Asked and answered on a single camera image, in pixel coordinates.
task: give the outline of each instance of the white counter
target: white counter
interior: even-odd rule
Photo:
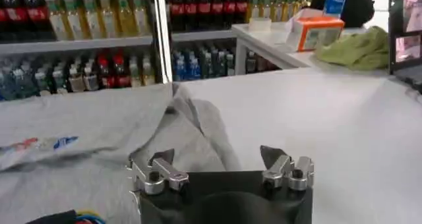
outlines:
[[[266,144],[315,161],[313,223],[422,219],[422,103],[387,77],[295,69],[184,83],[218,109],[247,170]]]

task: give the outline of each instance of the green towel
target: green towel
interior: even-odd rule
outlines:
[[[331,45],[321,46],[316,57],[351,70],[374,70],[388,65],[388,34],[378,26],[364,34],[341,36]]]

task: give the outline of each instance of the blue water bottle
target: blue water bottle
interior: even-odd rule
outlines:
[[[346,0],[325,0],[324,16],[340,18]]]

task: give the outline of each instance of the shelf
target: shelf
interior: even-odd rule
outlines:
[[[30,42],[0,44],[0,55],[19,53],[39,53],[50,51],[72,51],[79,49],[100,49],[111,47],[127,47],[136,45],[150,45],[152,36],[108,38],[95,40],[75,40],[60,42]]]
[[[216,40],[235,38],[231,30],[210,30],[201,32],[173,33],[171,38],[174,42],[189,42],[194,40]]]

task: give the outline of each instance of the plastic bottle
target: plastic bottle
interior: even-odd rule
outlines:
[[[116,86],[116,80],[105,55],[100,55],[98,57],[98,64],[100,65],[102,86],[104,88],[114,88]]]
[[[94,70],[94,62],[89,61],[84,68],[84,83],[85,88],[88,91],[96,91],[100,89],[98,84],[98,75],[96,70]]]
[[[84,4],[92,39],[105,38],[106,28],[96,0],[84,0]]]
[[[262,0],[261,5],[259,8],[259,17],[262,18],[270,18],[271,15],[271,6],[270,6],[270,0]]]
[[[235,22],[243,24],[246,21],[248,0],[236,0]]]
[[[272,16],[271,21],[272,22],[282,21],[282,15],[283,15],[282,0],[276,0],[276,2],[274,3],[274,16]]]
[[[185,18],[187,31],[196,30],[198,27],[196,14],[196,0],[185,0]]]
[[[34,23],[37,35],[40,39],[55,40],[53,28],[51,27],[48,9],[44,0],[24,0],[28,15]]]
[[[129,70],[131,72],[131,86],[132,88],[141,87],[142,80],[138,67],[138,57],[133,55],[129,61]]]
[[[227,29],[231,28],[231,25],[235,22],[235,11],[236,11],[236,0],[224,0],[223,12],[224,12],[224,27]]]
[[[142,60],[142,82],[145,86],[156,83],[154,69],[152,68],[150,58],[145,56]]]
[[[234,76],[235,75],[235,61],[233,54],[227,54],[227,75]]]
[[[49,21],[58,40],[73,40],[73,33],[66,12],[60,11],[58,0],[45,0],[49,10]]]
[[[198,27],[207,29],[210,25],[211,0],[199,0],[198,5]]]
[[[28,16],[24,0],[3,0],[3,6],[6,8],[7,16],[12,23],[11,28],[17,40],[35,40],[35,27]]]
[[[131,77],[125,67],[125,60],[121,52],[113,57],[114,69],[116,72],[117,85],[119,88],[127,88],[131,86]]]
[[[119,0],[119,19],[122,36],[131,37],[138,35],[135,18],[127,0]]]
[[[146,16],[146,9],[142,0],[133,0],[135,21],[140,36],[147,36],[150,33],[148,20]]]
[[[35,79],[38,85],[38,89],[40,91],[40,96],[51,95],[51,88],[47,83],[47,75],[45,72],[45,68],[38,69],[37,73],[35,74]]]
[[[212,0],[212,26],[216,29],[224,27],[223,0]]]
[[[246,15],[246,23],[249,23],[251,18],[258,18],[259,17],[259,5],[258,0],[249,0],[247,15]]]
[[[91,35],[88,28],[88,22],[84,13],[77,7],[77,0],[65,0],[67,9],[67,19],[71,26],[73,37],[75,40],[90,39]]]
[[[324,16],[340,18],[346,0],[325,0]]]
[[[119,17],[115,10],[110,6],[110,0],[100,0],[101,14],[104,21],[105,32],[107,38],[116,38],[120,36]]]

